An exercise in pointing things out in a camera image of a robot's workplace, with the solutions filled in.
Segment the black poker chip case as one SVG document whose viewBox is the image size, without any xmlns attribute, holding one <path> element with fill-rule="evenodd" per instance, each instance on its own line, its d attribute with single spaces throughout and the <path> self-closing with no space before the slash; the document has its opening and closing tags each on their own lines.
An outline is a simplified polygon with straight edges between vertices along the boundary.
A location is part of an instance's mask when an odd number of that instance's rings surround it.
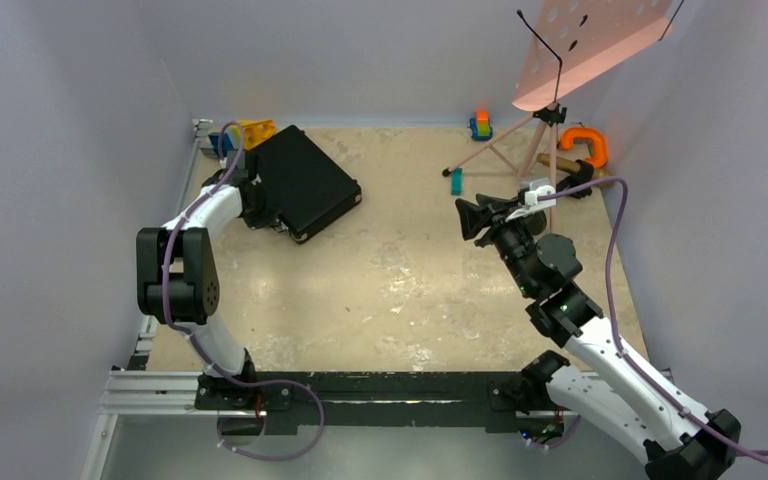
<svg viewBox="0 0 768 480">
<path fill-rule="evenodd" d="M 268 223 L 303 244 L 362 201 L 358 181 L 302 129 L 290 125 L 246 153 L 263 189 Z"/>
</svg>

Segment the wooden rolling pin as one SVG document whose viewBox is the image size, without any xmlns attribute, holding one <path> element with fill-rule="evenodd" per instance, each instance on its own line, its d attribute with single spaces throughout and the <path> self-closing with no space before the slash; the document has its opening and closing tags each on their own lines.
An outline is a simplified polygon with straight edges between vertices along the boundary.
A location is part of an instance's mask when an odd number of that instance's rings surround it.
<svg viewBox="0 0 768 480">
<path fill-rule="evenodd" d="M 555 158 L 555 170 L 566 174 L 555 183 L 558 191 L 613 176 L 606 167 L 595 167 L 582 159 L 570 160 L 560 156 Z"/>
</svg>

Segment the pink music stand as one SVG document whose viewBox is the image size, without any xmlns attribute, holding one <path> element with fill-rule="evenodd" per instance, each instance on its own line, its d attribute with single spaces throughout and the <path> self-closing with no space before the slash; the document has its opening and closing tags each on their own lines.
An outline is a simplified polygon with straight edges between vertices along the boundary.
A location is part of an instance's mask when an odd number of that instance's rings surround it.
<svg viewBox="0 0 768 480">
<path fill-rule="evenodd" d="M 519 10 L 517 16 L 532 41 L 512 105 L 526 116 L 502 131 L 494 130 L 491 140 L 445 167 L 441 175 L 450 180 L 452 170 L 490 151 L 523 180 L 537 163 L 538 146 L 548 134 L 549 179 L 556 187 L 555 158 L 560 126 L 566 120 L 562 98 L 662 41 L 682 6 L 681 1 L 545 1 L 534 22 Z M 533 120 L 538 125 L 531 143 L 522 162 L 515 164 L 496 144 Z"/>
</svg>

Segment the teal block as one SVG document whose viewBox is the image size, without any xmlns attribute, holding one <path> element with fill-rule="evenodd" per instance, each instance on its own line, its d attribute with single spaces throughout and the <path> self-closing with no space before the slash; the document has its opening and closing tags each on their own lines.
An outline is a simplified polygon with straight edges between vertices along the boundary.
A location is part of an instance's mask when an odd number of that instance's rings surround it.
<svg viewBox="0 0 768 480">
<path fill-rule="evenodd" d="M 450 193 L 453 196 L 460 196 L 463 192 L 463 171 L 456 168 L 450 173 Z"/>
</svg>

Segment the blue yellow lego bricks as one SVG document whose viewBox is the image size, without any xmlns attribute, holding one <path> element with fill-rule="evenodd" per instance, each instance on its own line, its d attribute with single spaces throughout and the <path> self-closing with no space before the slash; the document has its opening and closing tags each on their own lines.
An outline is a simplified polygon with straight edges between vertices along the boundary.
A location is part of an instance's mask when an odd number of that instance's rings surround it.
<svg viewBox="0 0 768 480">
<path fill-rule="evenodd" d="M 276 126 L 271 119 L 238 120 L 240 127 L 229 126 L 223 134 L 212 132 L 208 135 L 211 146 L 205 155 L 210 158 L 224 157 L 232 150 L 242 147 L 251 150 L 276 133 Z"/>
</svg>

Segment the orange C-clamp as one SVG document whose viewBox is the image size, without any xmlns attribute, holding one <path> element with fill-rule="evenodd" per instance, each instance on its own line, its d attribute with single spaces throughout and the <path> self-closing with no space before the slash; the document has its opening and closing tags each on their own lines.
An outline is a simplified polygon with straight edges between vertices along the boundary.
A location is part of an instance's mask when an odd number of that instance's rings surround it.
<svg viewBox="0 0 768 480">
<path fill-rule="evenodd" d="M 607 165 L 609 160 L 608 144 L 600 131 L 592 127 L 569 127 L 561 134 L 558 148 L 570 150 L 577 144 L 587 147 L 590 156 L 585 161 L 594 168 L 602 168 Z"/>
</svg>

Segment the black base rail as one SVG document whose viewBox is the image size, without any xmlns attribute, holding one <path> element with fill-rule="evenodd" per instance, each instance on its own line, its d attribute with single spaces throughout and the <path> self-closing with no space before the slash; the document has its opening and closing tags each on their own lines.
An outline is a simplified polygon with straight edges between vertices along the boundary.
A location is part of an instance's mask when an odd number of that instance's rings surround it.
<svg viewBox="0 0 768 480">
<path fill-rule="evenodd" d="M 244 388 L 202 375 L 194 406 L 253 413 L 268 435 L 302 426 L 481 428 L 512 433 L 558 406 L 518 371 L 262 372 Z"/>
</svg>

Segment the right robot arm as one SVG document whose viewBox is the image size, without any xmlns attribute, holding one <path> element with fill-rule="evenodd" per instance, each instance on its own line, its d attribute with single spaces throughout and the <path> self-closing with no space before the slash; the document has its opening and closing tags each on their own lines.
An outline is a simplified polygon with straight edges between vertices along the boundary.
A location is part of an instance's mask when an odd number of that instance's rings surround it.
<svg viewBox="0 0 768 480">
<path fill-rule="evenodd" d="M 522 371 L 520 397 L 566 407 L 628 450 L 650 479 L 717 479 L 736 460 L 741 424 L 681 393 L 614 333 L 611 319 L 575 282 L 583 267 L 571 239 L 545 233 L 542 212 L 514 217 L 515 200 L 458 199 L 461 235 L 492 245 L 548 350 Z"/>
</svg>

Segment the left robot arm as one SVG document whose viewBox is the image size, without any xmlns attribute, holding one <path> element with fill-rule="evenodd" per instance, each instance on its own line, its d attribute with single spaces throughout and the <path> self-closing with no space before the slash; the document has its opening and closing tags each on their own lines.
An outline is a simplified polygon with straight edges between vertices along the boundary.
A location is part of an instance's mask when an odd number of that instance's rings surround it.
<svg viewBox="0 0 768 480">
<path fill-rule="evenodd" d="M 267 214 L 261 156 L 239 151 L 201 187 L 196 198 L 160 227 L 136 237 L 140 311 L 177 332 L 218 379 L 219 395 L 232 408 L 252 405 L 265 385 L 251 356 L 218 315 L 220 281 L 212 240 L 235 219 L 257 223 Z"/>
</svg>

